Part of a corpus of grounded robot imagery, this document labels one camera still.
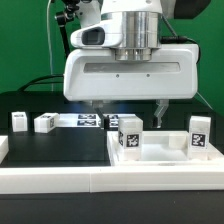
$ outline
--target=white base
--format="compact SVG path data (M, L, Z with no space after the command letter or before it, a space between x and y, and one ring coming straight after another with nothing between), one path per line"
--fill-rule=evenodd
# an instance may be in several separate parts
M118 133L108 132L107 147L112 166L152 166L152 165L224 165L222 155L210 143L206 150L188 151L188 132L149 131L143 132L140 160L119 160Z
M0 152L5 153L7 137L2 138ZM184 155L180 153L179 158L186 158ZM2 168L0 194L224 190L224 161L222 158L218 161L218 157L222 156L214 150L211 161L151 161L150 164L142 161L148 163L145 166L132 162L130 166L113 167Z

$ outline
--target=white container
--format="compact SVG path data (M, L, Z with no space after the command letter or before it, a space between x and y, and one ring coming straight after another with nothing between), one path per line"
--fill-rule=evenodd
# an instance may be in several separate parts
M188 156L186 131L143 131L141 158L137 161L119 160L118 133L107 134L107 148L112 166L210 166L224 165L224 155L208 143L207 160Z

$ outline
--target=white rectangular block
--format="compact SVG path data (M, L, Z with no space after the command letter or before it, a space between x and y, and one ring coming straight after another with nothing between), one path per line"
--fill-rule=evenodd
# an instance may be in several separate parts
M75 127L77 117L77 114L59 114L57 127Z
M34 131L48 133L57 126L59 114L45 113L34 119Z
M8 137L0 136L0 164L9 151Z
M208 159L211 118L192 116L189 126L188 158Z
M25 112L12 113L12 129L14 132L27 131L27 116Z
M141 158L143 121L136 116L119 118L118 159L139 160Z

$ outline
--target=green wall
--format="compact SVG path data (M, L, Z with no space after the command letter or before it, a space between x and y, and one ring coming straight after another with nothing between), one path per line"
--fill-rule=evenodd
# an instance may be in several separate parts
M48 0L0 1L0 92L17 90L39 76L49 75L49 54L46 32ZM64 70L64 53L54 15L63 10L56 0L51 6L51 34L54 73ZM212 0L210 6L194 20L173 20L179 35L199 42L202 58L198 66L199 92L212 107L224 115L224 1ZM77 21L68 31L76 29ZM38 87L50 90L51 87Z

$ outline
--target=small white box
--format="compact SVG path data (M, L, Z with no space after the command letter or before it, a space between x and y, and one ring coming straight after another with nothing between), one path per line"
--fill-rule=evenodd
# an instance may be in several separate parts
M59 120L57 113L45 113L34 119L34 131L48 133L53 130Z
M170 149L185 149L187 147L188 134L186 133L170 133L169 148Z
M208 143L211 118L192 116L189 127L188 157L189 159L208 159Z
M118 158L139 160L141 158L143 121L136 116L119 118Z
M27 116L25 112L12 113L12 129L14 132L27 131Z

